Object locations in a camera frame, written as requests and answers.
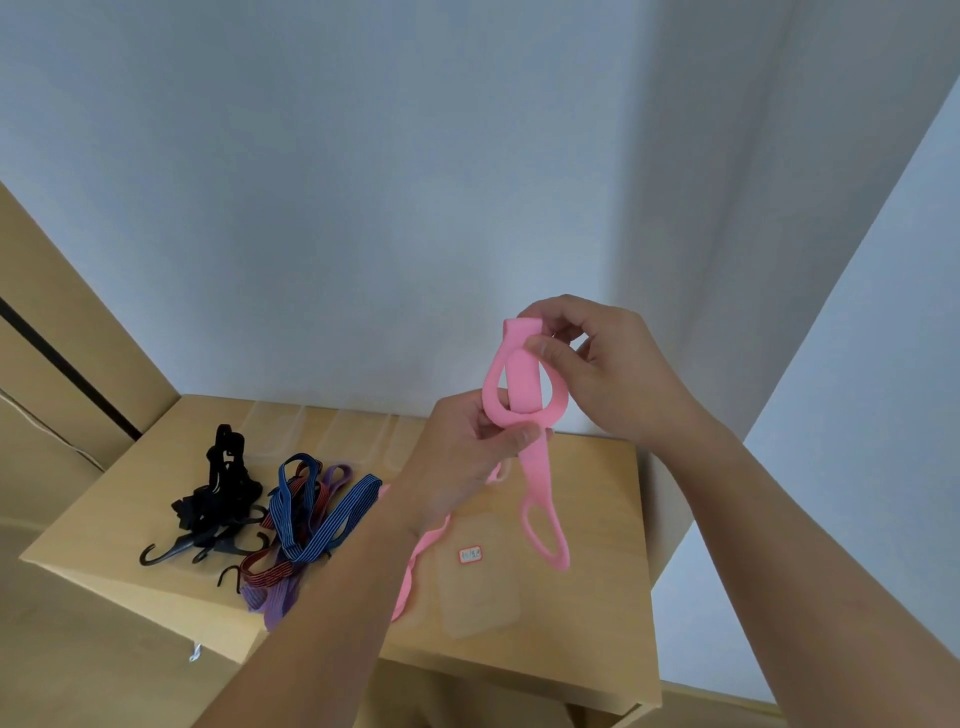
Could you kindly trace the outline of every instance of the blue elastic strap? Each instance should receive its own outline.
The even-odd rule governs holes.
[[[383,481],[376,475],[365,475],[337,503],[337,507],[324,519],[320,528],[310,536],[309,543],[301,547],[294,538],[294,529],[291,523],[293,498],[286,477],[286,466],[296,461],[304,462],[309,467],[308,480],[304,485],[303,500],[306,513],[309,514],[313,511],[314,488],[320,466],[314,458],[301,452],[288,458],[279,467],[277,488],[270,496],[270,513],[273,515],[276,533],[280,537],[280,545],[287,558],[294,563],[306,563],[316,561],[324,551],[330,551],[344,542],[350,531],[376,503]],[[343,533],[336,536],[341,526],[344,529]]]

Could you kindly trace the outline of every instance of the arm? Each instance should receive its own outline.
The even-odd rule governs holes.
[[[548,336],[528,349],[560,372],[584,412],[676,478],[791,725],[956,720],[960,661],[693,399],[639,316],[571,296],[520,315],[544,319]]]
[[[195,728],[353,725],[420,536],[539,436],[493,426],[479,392],[437,402],[403,473]]]

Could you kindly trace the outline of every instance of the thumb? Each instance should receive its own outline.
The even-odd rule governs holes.
[[[577,352],[552,336],[531,336],[523,348],[556,369],[567,384],[589,371],[589,364]]]
[[[537,423],[523,423],[522,425],[513,425],[507,427],[503,432],[494,435],[488,440],[484,440],[484,449],[490,455],[493,462],[506,460],[508,457],[514,457],[522,449],[534,442],[542,430]]]

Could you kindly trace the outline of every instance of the white cable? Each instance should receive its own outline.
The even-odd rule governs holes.
[[[66,445],[68,448],[72,449],[74,452],[79,453],[80,456],[86,459],[91,465],[93,465],[93,467],[95,467],[101,473],[103,473],[106,470],[106,468],[104,468],[104,466],[102,466],[97,461],[97,458],[95,458],[86,450],[80,449],[68,443],[56,431],[54,431],[53,429],[45,425],[41,420],[35,417],[26,407],[24,407],[22,404],[20,404],[20,402],[15,400],[12,395],[7,394],[7,392],[5,392],[2,388],[0,388],[0,400],[3,400],[13,409],[19,412],[21,415],[23,415],[24,419],[28,423],[36,427],[36,429],[40,430],[40,432],[45,432],[46,434],[50,435],[50,437],[57,440],[57,442],[62,443],[63,445]]]

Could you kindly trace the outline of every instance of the wooden tabletop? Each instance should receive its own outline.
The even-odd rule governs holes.
[[[262,617],[247,613],[232,588],[233,574],[229,585],[216,586],[220,571],[238,557],[211,553],[195,565],[191,551],[149,568],[137,557],[151,543],[162,552],[182,533],[170,504],[206,482],[205,453],[217,425],[243,431],[251,408],[246,400],[181,398],[23,558],[231,659],[245,659],[263,639]],[[303,451],[324,459],[340,449],[389,482],[421,427],[410,418],[314,407],[298,420],[300,411],[288,409],[294,414],[281,424],[293,428],[295,441],[254,433],[248,453],[276,446],[285,455]],[[276,485],[282,459],[248,457],[264,494]],[[510,463],[503,482],[458,509],[442,538],[420,556],[407,608],[381,655],[612,712],[659,705],[634,448],[558,434],[550,461],[570,569],[551,569],[527,542],[518,514],[526,483]],[[535,511],[531,523],[551,545],[545,517]],[[255,533],[253,526],[245,529],[240,545],[253,547]],[[483,560],[462,565],[458,552],[470,546],[481,547]],[[315,588],[311,575],[321,568],[311,568],[304,589]]]

